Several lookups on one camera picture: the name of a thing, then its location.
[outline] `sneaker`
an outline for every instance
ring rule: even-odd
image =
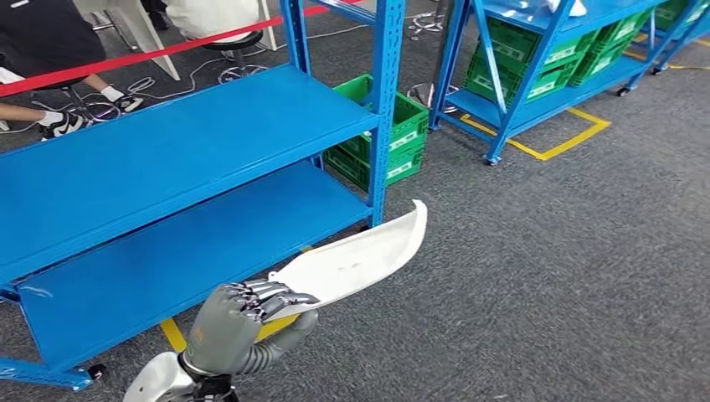
[[[118,107],[119,109],[121,109],[122,112],[130,113],[141,107],[144,101],[145,99],[143,98],[126,95],[116,99],[113,104],[116,105],[116,107]]]
[[[40,126],[42,132],[42,141],[51,140],[52,138],[61,137],[64,134],[80,130],[84,127],[91,126],[93,121],[85,119],[83,116],[74,113],[62,113],[64,118],[62,121],[57,121],[49,126]]]
[[[170,25],[167,24],[165,17],[163,17],[159,12],[151,11],[148,13],[148,17],[151,19],[151,23],[156,31],[167,31],[170,28]]]

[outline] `blue shelf board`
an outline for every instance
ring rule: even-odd
[[[517,111],[516,117],[517,124],[509,135],[519,134],[569,107],[586,101],[591,96],[643,72],[645,68],[644,62],[622,56],[613,65],[598,73],[582,86],[576,88],[566,86],[551,95],[523,104],[519,106],[520,110]],[[458,90],[446,96],[446,103],[469,113],[475,120],[492,130],[497,131],[501,125],[497,106],[490,100],[468,90]]]
[[[0,283],[373,129],[291,65],[0,155]]]
[[[568,18],[556,41],[564,42],[577,38],[664,1],[666,0],[594,0],[586,2],[584,5],[587,8],[587,14],[582,17]],[[513,6],[514,3],[526,3],[529,4],[529,7],[516,7]],[[553,17],[550,9],[544,4],[544,2],[484,0],[487,16],[538,34],[543,34],[548,29]]]
[[[32,276],[19,295],[44,363],[65,370],[370,214],[299,162]]]

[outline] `crate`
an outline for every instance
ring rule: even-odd
[[[527,94],[525,102],[535,101],[536,99],[550,95],[564,88],[567,81],[569,81],[572,74],[577,69],[577,65],[581,59],[582,58],[579,57],[555,69],[542,72],[538,76],[535,84],[532,85],[532,89]],[[522,83],[522,77],[513,74],[511,71],[501,66],[498,67],[498,75],[501,78],[503,97],[505,98],[506,104],[510,105],[517,93],[518,87]],[[495,99],[496,92],[493,90],[493,82],[488,74],[488,68],[486,67],[486,61],[484,59],[474,57],[471,60],[471,64],[466,73],[465,87],[469,91],[481,95],[490,101]]]
[[[676,22],[678,16],[682,13],[686,6],[687,0],[671,0],[670,2],[659,4],[658,7],[656,7],[656,26],[659,29],[667,31],[671,28],[673,23]],[[691,11],[685,22],[683,22],[683,26],[687,26],[695,22],[698,18],[700,18],[702,12],[707,7],[710,7],[710,0],[700,2]]]
[[[496,54],[496,64],[505,67],[515,75],[525,74],[542,36],[495,18],[488,18],[487,23],[491,32],[493,51]],[[599,31],[590,32],[555,45],[545,59],[542,72],[556,69],[560,65],[582,57],[598,33]],[[475,57],[483,58],[483,43],[480,39]]]
[[[385,186],[408,178],[421,169],[424,147],[408,148],[408,152],[399,155],[397,159],[389,159]],[[355,157],[342,147],[331,147],[323,153],[328,165],[342,176],[353,182],[363,191],[368,191],[370,184],[369,163]]]
[[[603,27],[596,40],[589,46],[589,51],[601,54],[616,49],[621,44],[628,45],[650,16],[651,8]]]
[[[344,84],[333,88],[338,94],[352,101],[361,103],[366,101],[373,86],[371,75],[361,75]],[[429,111],[422,105],[397,93],[394,99],[394,121],[389,137],[389,158],[396,159],[399,152],[406,148],[424,144],[429,130]],[[372,133],[366,131],[340,145],[352,155],[368,161],[370,160],[370,145]]]
[[[605,52],[587,52],[579,67],[574,71],[569,84],[571,86],[581,86],[600,71],[606,70],[621,57],[631,40]]]

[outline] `red barrier rope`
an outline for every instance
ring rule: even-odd
[[[345,3],[357,3],[361,0],[343,0]],[[306,17],[311,15],[316,15],[328,11],[325,6],[312,6],[306,8],[303,14]],[[57,84],[59,82],[64,82],[68,80],[73,80],[75,78],[84,77],[87,75],[92,75],[100,73],[103,71],[117,69],[119,67],[124,67],[131,64],[141,63],[143,61],[148,61],[150,59],[155,59],[156,57],[167,56],[169,54],[175,54],[179,52],[184,52],[185,50],[194,49],[205,44],[211,44],[220,39],[226,39],[239,34],[246,34],[248,32],[256,31],[259,29],[264,29],[268,27],[273,27],[275,25],[282,24],[283,20],[281,17],[274,17],[255,23],[246,27],[237,28],[228,32],[218,33],[216,35],[208,36],[206,38],[189,40],[187,42],[182,42],[181,44],[174,44],[166,47],[162,50],[156,50],[154,52],[142,53],[142,54],[128,54],[126,56],[117,57],[114,59],[108,59],[100,61],[98,63],[81,65],[79,67],[74,67],[73,69],[55,71],[54,73],[36,75],[26,80],[21,80],[18,82],[13,82],[12,84],[0,85],[0,97],[18,94],[27,90],[35,90],[37,88],[42,88],[44,86]]]

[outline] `robot finger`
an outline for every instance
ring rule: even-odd
[[[308,293],[286,293],[281,295],[289,304],[316,304],[321,300]]]
[[[242,286],[245,286],[245,287],[254,287],[254,286],[261,285],[261,284],[264,284],[267,282],[268,282],[268,280],[266,280],[266,279],[253,279],[251,281],[244,281],[239,284]]]
[[[320,300],[318,300],[317,297],[306,293],[282,293],[261,303],[261,310],[263,311],[262,319],[268,320],[277,312],[283,310],[286,306],[293,306],[295,304],[314,304],[319,301]]]
[[[259,285],[254,285],[250,289],[252,292],[259,294],[263,291],[268,291],[269,289],[275,287],[275,286],[286,286],[283,283],[280,282],[264,282],[260,283]]]
[[[263,321],[273,317],[277,312],[280,312],[284,307],[289,306],[289,301],[282,296],[272,297],[271,299],[261,303],[261,319]]]
[[[283,284],[280,284],[278,282],[271,282],[271,285],[269,287],[265,287],[261,289],[260,291],[255,291],[256,296],[259,297],[262,301],[267,300],[269,298],[272,298],[273,296],[276,296],[280,293],[284,292],[290,292],[291,289]]]

